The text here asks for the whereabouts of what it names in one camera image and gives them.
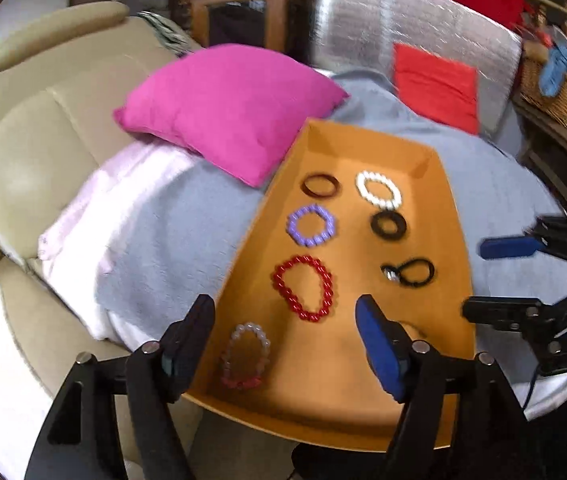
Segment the brown bangle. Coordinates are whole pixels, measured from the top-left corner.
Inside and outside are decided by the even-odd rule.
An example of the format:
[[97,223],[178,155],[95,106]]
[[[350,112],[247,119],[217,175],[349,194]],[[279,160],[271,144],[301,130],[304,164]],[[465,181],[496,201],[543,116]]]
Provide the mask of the brown bangle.
[[[329,181],[329,183],[333,185],[334,189],[329,193],[316,193],[314,191],[311,191],[310,189],[308,189],[308,181],[314,180],[316,178],[322,178],[324,180]],[[310,173],[306,175],[306,178],[304,178],[303,182],[301,183],[301,190],[306,195],[311,196],[313,198],[332,198],[334,197],[334,195],[339,193],[340,189],[341,189],[341,184],[339,184],[339,181],[334,176],[327,173]]]

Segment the glass panel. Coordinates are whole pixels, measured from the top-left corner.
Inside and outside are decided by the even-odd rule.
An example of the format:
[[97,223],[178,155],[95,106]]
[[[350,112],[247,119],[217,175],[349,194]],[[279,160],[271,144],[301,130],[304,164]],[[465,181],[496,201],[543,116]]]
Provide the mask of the glass panel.
[[241,43],[265,46],[266,1],[225,2],[208,7],[209,46]]

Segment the orange tray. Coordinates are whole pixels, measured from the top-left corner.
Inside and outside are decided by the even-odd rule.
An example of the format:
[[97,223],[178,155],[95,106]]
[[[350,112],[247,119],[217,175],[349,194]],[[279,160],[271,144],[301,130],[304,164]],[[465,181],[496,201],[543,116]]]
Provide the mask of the orange tray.
[[[398,242],[377,237],[370,218],[378,210],[359,196],[355,177],[375,171],[401,190],[398,209],[407,234]],[[317,200],[301,192],[308,173],[337,177],[340,193]],[[377,183],[369,190],[390,192]],[[318,202],[337,219],[337,236],[315,248],[299,247],[286,233],[287,216]],[[323,229],[316,215],[299,220],[306,235]],[[318,323],[300,320],[271,285],[275,267],[293,254],[318,257],[333,274],[334,304]],[[436,267],[422,288],[389,282],[379,266],[423,256]],[[308,266],[292,267],[284,280],[307,310],[318,310],[321,285]],[[355,301],[372,294],[388,319],[419,332],[439,352],[474,353],[473,326],[461,317],[471,295],[470,267],[454,199],[434,150],[353,126],[309,121],[279,168],[232,272],[217,300],[216,323],[188,398],[258,430],[318,446],[385,451],[402,406],[386,394],[366,361],[355,326]],[[229,390],[221,384],[220,356],[236,325],[260,324],[271,341],[264,384]],[[235,345],[233,370],[254,370],[260,346],[254,336]],[[445,400],[438,446],[450,442],[455,398]]]

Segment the black hair tie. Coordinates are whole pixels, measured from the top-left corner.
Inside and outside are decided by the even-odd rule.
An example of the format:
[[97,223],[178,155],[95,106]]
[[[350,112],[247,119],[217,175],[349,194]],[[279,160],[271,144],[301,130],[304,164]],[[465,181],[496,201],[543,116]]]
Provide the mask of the black hair tie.
[[[397,226],[397,230],[384,230],[381,227],[381,220],[390,220]],[[372,215],[372,218],[370,219],[370,227],[372,228],[372,232],[374,232],[379,238],[396,241],[401,240],[401,238],[403,238],[403,235],[406,234],[407,224],[406,219],[403,218],[400,213],[385,209],[383,211],[379,211],[375,215]]]
[[[329,191],[327,193],[317,193],[315,191],[310,190],[310,188],[308,187],[308,182],[316,179],[329,181],[329,183],[332,184],[333,186],[332,191]],[[306,175],[303,182],[301,183],[301,190],[306,195],[311,196],[313,198],[332,198],[334,197],[334,195],[339,193],[340,189],[341,189],[341,184],[339,184],[339,181],[334,176],[327,173],[310,173]]]
[[[428,277],[421,282],[413,282],[411,280],[408,280],[402,274],[403,270],[416,265],[428,266]],[[383,264],[381,266],[381,272],[383,272],[386,275],[386,278],[388,278],[391,282],[400,282],[401,285],[404,286],[419,288],[420,286],[427,285],[428,283],[433,281],[433,278],[435,277],[435,265],[426,258],[413,258],[412,260],[408,260],[407,262],[404,262],[397,267],[390,264]]]

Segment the white beaded bracelet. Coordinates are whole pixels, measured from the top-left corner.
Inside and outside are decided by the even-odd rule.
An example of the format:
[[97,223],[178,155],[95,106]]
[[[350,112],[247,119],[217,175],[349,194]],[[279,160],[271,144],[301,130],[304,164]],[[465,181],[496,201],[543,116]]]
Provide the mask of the white beaded bracelet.
[[[368,180],[384,184],[384,186],[390,189],[390,192],[392,193],[392,199],[384,200],[368,191],[368,188],[365,186],[365,183]],[[391,181],[390,178],[382,175],[381,173],[362,171],[357,175],[356,184],[361,197],[365,200],[368,200],[368,202],[370,202],[374,206],[377,206],[379,209],[388,209],[392,211],[394,209],[398,209],[401,205],[401,191],[399,191],[399,188],[395,186],[395,183]]]
[[[261,357],[259,358],[259,361],[257,361],[255,375],[244,380],[236,380],[232,379],[230,376],[230,355],[235,342],[241,338],[244,332],[252,332],[257,336],[261,343]],[[229,388],[235,388],[237,390],[247,390],[249,388],[256,388],[257,386],[260,386],[262,383],[261,376],[264,373],[264,370],[266,370],[269,354],[270,341],[266,337],[266,333],[258,324],[246,323],[237,325],[235,331],[230,336],[225,352],[222,354],[222,367],[224,369],[222,383]]]

